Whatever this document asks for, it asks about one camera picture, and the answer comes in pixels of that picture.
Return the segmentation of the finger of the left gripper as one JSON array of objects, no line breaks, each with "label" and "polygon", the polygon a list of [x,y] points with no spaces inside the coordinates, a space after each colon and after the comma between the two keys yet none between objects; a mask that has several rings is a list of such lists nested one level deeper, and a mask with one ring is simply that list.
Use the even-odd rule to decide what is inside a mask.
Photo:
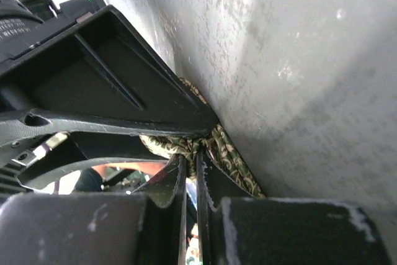
[{"label": "finger of the left gripper", "polygon": [[113,6],[3,42],[1,84],[28,101],[1,112],[3,146],[56,132],[195,137],[218,120]]},{"label": "finger of the left gripper", "polygon": [[42,189],[63,176],[98,164],[161,162],[166,158],[147,149],[139,136],[108,133],[72,133],[45,157],[16,176],[21,186]]}]

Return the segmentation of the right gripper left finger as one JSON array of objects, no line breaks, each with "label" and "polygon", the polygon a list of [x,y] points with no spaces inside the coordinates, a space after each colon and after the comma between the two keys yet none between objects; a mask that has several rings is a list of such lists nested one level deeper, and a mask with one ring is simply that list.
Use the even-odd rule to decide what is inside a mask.
[{"label": "right gripper left finger", "polygon": [[137,264],[184,264],[186,252],[186,159],[174,155],[137,189],[145,208],[138,222]]}]

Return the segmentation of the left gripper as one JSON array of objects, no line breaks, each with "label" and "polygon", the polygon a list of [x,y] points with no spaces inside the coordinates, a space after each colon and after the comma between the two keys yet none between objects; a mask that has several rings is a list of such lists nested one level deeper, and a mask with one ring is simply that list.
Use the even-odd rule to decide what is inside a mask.
[{"label": "left gripper", "polygon": [[1,0],[1,167],[10,166],[19,184],[49,184],[68,174],[50,152],[66,132],[25,137],[22,127],[48,125],[40,115],[92,114],[91,72],[78,68],[72,32],[93,18],[77,4],[43,22],[18,0]]}]

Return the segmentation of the olive green patterned tie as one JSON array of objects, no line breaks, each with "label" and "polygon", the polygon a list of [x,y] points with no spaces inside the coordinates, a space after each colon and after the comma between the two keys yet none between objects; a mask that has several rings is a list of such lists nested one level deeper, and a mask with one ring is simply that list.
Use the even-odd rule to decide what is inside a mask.
[{"label": "olive green patterned tie", "polygon": [[261,199],[265,194],[249,170],[239,151],[221,123],[217,123],[205,137],[149,136],[141,135],[141,142],[153,154],[163,158],[182,155],[187,160],[187,177],[195,179],[195,159],[200,148],[206,149],[214,164],[239,187]]}]

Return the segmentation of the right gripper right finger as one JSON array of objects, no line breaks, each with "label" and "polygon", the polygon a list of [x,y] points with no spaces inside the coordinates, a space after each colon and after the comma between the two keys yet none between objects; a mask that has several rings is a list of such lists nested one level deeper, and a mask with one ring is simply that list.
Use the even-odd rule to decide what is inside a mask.
[{"label": "right gripper right finger", "polygon": [[221,200],[252,195],[227,176],[207,150],[199,151],[196,165],[201,260],[204,264],[228,264]]}]

